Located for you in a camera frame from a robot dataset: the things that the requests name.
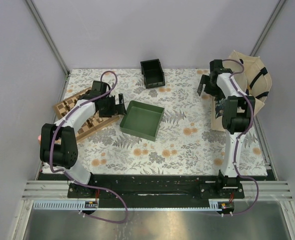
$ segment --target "tabletop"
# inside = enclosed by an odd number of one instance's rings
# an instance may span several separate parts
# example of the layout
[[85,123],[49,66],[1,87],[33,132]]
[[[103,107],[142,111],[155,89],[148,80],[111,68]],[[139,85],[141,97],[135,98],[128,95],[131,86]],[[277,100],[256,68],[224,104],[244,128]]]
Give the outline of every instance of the tabletop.
[[[118,83],[112,91],[130,101],[165,108],[156,141],[121,132],[120,120],[77,144],[78,161],[93,174],[217,175],[224,161],[226,135],[211,130],[211,96],[197,94],[202,74],[208,69],[164,69],[165,86],[146,89],[140,69],[73,69],[64,98],[99,81],[106,70]],[[103,81],[114,82],[112,74]],[[50,173],[49,165],[42,171]],[[242,175],[266,176],[264,159],[254,127],[241,149]]]

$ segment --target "white wall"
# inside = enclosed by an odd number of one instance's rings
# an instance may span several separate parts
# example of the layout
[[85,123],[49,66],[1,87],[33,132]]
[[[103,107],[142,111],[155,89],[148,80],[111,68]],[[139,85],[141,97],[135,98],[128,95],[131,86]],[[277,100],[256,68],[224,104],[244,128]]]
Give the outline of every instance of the white wall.
[[258,56],[272,76],[267,105],[258,114],[278,176],[295,200],[295,0],[289,0]]
[[278,0],[34,0],[70,69],[208,68],[250,54]]
[[52,120],[64,74],[23,0],[0,0],[0,240],[7,238],[38,135]]

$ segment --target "floor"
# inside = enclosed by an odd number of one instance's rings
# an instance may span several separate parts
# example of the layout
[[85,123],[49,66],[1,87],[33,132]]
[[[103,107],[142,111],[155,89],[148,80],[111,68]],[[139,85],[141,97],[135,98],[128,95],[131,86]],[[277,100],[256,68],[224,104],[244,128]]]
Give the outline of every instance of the floor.
[[[99,80],[106,69],[74,69],[64,98]],[[164,69],[164,87],[145,89],[140,69],[113,69],[118,83],[113,95],[165,108],[156,141],[120,131],[114,122],[78,143],[78,160],[93,174],[217,175],[225,155],[225,133],[211,129],[211,97],[197,94],[208,69]],[[103,81],[114,82],[112,74]],[[255,129],[245,137],[239,170],[242,175],[266,176]],[[51,173],[45,164],[43,173]]]
[[[236,212],[247,208],[236,203]],[[122,211],[94,215],[120,220]],[[196,211],[132,211],[129,221],[111,224],[75,211],[32,210],[25,240],[290,240],[278,202],[258,202],[250,212],[221,218]]]

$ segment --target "wooden board with holes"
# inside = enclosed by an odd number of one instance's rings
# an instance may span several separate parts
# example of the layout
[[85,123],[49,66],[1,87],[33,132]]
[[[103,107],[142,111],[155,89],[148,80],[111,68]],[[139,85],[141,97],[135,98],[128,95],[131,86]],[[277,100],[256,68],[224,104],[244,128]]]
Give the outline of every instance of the wooden board with holes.
[[[64,117],[76,104],[78,99],[86,93],[86,91],[91,88],[84,89],[73,96],[70,96],[63,101],[58,102],[53,106],[55,114],[58,119]],[[86,122],[82,125],[82,127],[77,131],[76,141],[80,142],[81,140],[87,138],[88,136],[96,133],[104,127],[109,126],[111,123],[116,122],[119,119],[119,116],[112,117],[99,117],[99,113],[97,112],[93,117],[90,117],[86,120]]]

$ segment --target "shiny floor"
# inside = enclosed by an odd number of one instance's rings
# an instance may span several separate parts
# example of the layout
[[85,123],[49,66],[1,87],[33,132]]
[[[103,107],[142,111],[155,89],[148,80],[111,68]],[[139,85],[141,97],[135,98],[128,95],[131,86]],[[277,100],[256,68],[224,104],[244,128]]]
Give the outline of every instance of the shiny floor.
[[[238,202],[236,212],[245,209]],[[120,220],[122,211],[94,215]],[[131,211],[129,221],[112,224],[83,218],[75,211],[32,210],[25,240],[290,240],[281,206],[258,202],[240,216],[209,212]]]

